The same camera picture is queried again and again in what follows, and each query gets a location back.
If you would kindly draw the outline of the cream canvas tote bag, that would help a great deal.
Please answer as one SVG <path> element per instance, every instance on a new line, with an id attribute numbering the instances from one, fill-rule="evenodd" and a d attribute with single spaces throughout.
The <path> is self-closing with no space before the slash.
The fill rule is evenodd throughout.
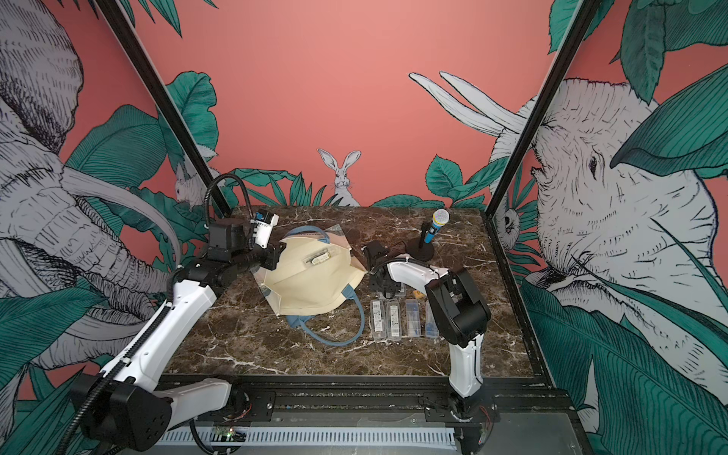
<path id="1" fill-rule="evenodd" d="M 276 316 L 284 316 L 293 329 L 300 329 L 328 346 L 344 347 L 357 341 L 366 322 L 364 307 L 356 293 L 366 273 L 353 256 L 351 245 L 339 224 L 321 229 L 296 227 L 282 238 L 284 248 L 273 270 L 254 267 L 252 276 Z M 331 258 L 311 267 L 306 259 L 318 251 L 328 250 Z M 345 301 L 358 308 L 359 327 L 347 341 L 334 341 L 315 334 L 306 323 L 314 316 L 329 313 Z"/>

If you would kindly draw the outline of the clear compass set case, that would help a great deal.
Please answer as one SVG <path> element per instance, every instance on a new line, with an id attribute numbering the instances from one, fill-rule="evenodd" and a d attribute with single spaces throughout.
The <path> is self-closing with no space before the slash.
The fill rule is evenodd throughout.
<path id="1" fill-rule="evenodd" d="M 387 301 L 387 318 L 388 318 L 388 340 L 400 341 L 402 338 L 401 315 L 398 301 Z"/>

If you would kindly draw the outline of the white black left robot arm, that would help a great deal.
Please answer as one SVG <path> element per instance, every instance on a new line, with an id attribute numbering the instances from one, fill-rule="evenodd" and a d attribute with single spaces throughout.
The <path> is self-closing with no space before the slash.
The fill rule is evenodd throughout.
<path id="1" fill-rule="evenodd" d="M 96 375 L 83 373 L 69 389 L 75 414 L 55 450 L 64 454 L 76 433 L 123 449 L 151 449 L 165 432 L 201 413 L 227 405 L 231 383 L 205 379 L 158 392 L 162 373 L 191 328 L 239 276 L 252 267 L 276 267 L 281 246 L 269 239 L 277 215 L 257 212 L 244 227 L 240 219 L 210 223 L 206 253 L 176 269 L 168 295 L 138 335 Z"/>

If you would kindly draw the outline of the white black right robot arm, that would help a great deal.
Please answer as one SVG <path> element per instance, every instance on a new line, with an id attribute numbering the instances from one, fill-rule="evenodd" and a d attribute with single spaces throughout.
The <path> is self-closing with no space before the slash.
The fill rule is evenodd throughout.
<path id="1" fill-rule="evenodd" d="M 405 247 L 398 254 L 378 241 L 362 248 L 370 286 L 387 299 L 403 286 L 427 296 L 439 333 L 449 344 L 449 385 L 460 398 L 470 398 L 483 386 L 481 352 L 491 320 L 485 297 L 465 267 L 432 265 L 431 244 L 420 248 L 411 240 Z"/>

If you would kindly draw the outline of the blue toy microphone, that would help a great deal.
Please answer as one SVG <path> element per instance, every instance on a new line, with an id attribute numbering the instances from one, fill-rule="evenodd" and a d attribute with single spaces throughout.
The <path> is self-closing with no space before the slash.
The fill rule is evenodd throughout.
<path id="1" fill-rule="evenodd" d="M 445 227 L 449 223 L 449 212 L 446 209 L 436 210 L 430 219 L 430 222 L 426 223 L 426 229 L 424 234 L 423 242 L 430 244 L 442 227 Z"/>

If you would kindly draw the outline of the white ventilation grille strip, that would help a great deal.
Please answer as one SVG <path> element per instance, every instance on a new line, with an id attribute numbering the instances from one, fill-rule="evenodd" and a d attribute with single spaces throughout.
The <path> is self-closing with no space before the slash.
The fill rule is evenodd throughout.
<path id="1" fill-rule="evenodd" d="M 457 449 L 451 428 L 198 427 L 209 447 L 422 447 Z"/>

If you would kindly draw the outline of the black left frame post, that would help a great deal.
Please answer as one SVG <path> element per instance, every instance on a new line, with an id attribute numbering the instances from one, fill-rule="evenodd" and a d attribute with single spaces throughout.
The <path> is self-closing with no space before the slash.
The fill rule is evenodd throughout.
<path id="1" fill-rule="evenodd" d="M 206 185 L 216 176 L 209 165 L 219 140 L 212 78 L 205 72 L 183 71 L 164 83 L 138 37 L 132 3 L 91 1 L 89 6 L 111 28 L 155 102 L 168 161 L 176 174 L 176 199 L 201 206 Z"/>

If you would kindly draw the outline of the black frame post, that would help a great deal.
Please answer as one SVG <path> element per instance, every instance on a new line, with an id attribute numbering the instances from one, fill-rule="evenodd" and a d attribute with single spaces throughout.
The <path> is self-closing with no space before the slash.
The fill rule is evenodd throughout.
<path id="1" fill-rule="evenodd" d="M 219 140 L 212 78 L 205 72 L 183 71 L 164 83 L 138 37 L 132 3 L 91 1 L 89 6 L 111 28 L 155 102 L 168 161 L 176 174 L 176 199 L 201 206 L 206 185 L 216 176 L 209 165 Z"/>
<path id="2" fill-rule="evenodd" d="M 600 5 L 601 2 L 597 0 L 580 1 L 578 3 L 578 8 L 559 48 L 557 57 L 555 57 L 548 77 L 542 85 L 525 127 L 519 134 L 519 140 L 508 160 L 499 185 L 485 210 L 485 219 L 487 221 L 491 221 L 495 217 L 497 208 L 502 203 L 510 182 L 517 174 L 521 161 L 530 150 L 538 129 L 548 113 L 557 91 L 559 91 L 559 85 L 566 76 Z"/>

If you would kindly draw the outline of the black right frame post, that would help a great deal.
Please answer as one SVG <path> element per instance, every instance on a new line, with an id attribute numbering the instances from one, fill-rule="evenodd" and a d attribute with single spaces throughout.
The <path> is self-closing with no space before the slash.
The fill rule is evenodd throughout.
<path id="1" fill-rule="evenodd" d="M 525 127 L 519 134 L 519 140 L 508 160 L 499 185 L 485 210 L 485 219 L 487 221 L 491 221 L 495 217 L 497 208 L 502 203 L 510 182 L 517 174 L 521 161 L 530 150 L 538 129 L 548 113 L 557 91 L 559 91 L 559 85 L 566 76 L 600 5 L 601 2 L 597 0 L 580 1 L 578 3 L 578 8 L 559 48 L 557 57 L 555 57 L 548 77 L 542 85 Z"/>

